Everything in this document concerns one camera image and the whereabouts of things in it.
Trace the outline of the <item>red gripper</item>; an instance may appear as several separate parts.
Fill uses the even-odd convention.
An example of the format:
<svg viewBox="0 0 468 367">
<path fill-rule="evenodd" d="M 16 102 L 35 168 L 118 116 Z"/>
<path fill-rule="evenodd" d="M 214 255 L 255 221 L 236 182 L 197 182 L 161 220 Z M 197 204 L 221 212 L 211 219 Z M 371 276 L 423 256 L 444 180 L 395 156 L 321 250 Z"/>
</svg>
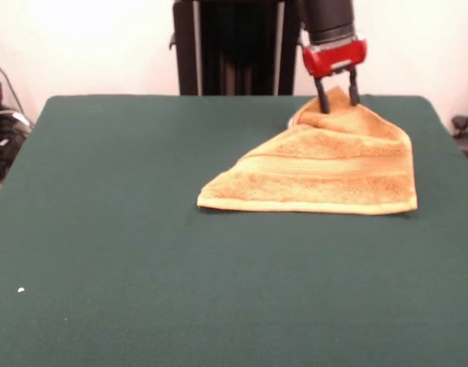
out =
<svg viewBox="0 0 468 367">
<path fill-rule="evenodd" d="M 322 79 L 342 70 L 349 73 L 349 97 L 352 106 L 360 104 L 355 67 L 363 63 L 367 55 L 367 40 L 351 37 L 329 44 L 310 45 L 302 48 L 302 58 L 308 74 L 314 77 L 320 111 L 330 113 L 330 103 Z"/>
</svg>

